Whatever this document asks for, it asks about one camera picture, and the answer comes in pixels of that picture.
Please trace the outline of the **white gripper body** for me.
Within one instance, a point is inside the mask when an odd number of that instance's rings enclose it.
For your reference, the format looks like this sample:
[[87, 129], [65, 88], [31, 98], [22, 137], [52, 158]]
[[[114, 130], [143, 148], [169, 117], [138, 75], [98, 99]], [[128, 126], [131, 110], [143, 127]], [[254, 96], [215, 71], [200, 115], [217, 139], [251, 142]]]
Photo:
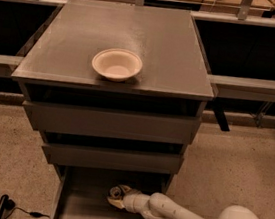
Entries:
[[127, 193], [122, 200], [123, 207], [131, 213], [142, 214], [150, 210], [150, 197], [142, 193]]

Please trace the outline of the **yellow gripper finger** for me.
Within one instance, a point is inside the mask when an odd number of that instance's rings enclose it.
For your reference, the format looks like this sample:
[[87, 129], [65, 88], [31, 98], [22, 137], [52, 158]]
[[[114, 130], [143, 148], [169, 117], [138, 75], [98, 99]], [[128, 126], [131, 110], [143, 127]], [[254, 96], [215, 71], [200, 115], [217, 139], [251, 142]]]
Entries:
[[126, 186], [125, 184], [118, 185], [118, 188], [121, 190], [122, 195], [133, 195], [133, 194], [139, 194], [140, 190], [133, 189], [132, 187]]
[[109, 202], [110, 205], [115, 206], [118, 209], [125, 208], [122, 198], [116, 199], [108, 196], [107, 201]]

